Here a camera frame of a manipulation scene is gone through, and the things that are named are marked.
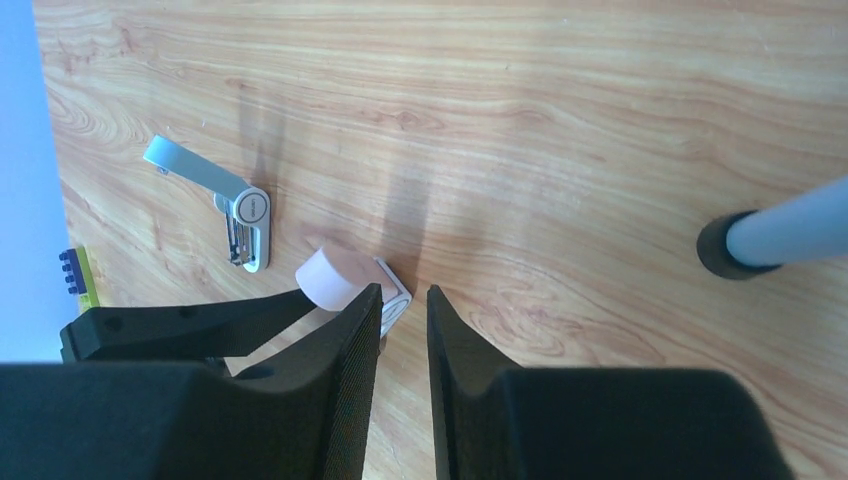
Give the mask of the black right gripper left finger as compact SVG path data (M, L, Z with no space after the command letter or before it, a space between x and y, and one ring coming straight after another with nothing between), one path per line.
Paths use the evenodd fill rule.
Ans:
M5 479L354 479L362 474L382 292L368 285L282 352L203 361L7 363Z

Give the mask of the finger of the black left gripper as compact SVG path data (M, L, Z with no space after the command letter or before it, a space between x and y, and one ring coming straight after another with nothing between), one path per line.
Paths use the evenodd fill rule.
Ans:
M94 307L62 328L60 353L65 363L247 356L315 308L301 290L198 305Z

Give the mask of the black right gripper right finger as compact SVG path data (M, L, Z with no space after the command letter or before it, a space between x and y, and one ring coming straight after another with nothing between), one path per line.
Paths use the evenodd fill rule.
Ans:
M523 367L427 294L440 479L789 479L756 402L690 368Z

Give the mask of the grey white stapler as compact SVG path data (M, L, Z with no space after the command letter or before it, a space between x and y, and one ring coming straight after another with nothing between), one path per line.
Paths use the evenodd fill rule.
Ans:
M143 158L165 174L212 192L214 206L225 218L232 265L249 273L268 267L272 206L266 191L161 135L153 137Z

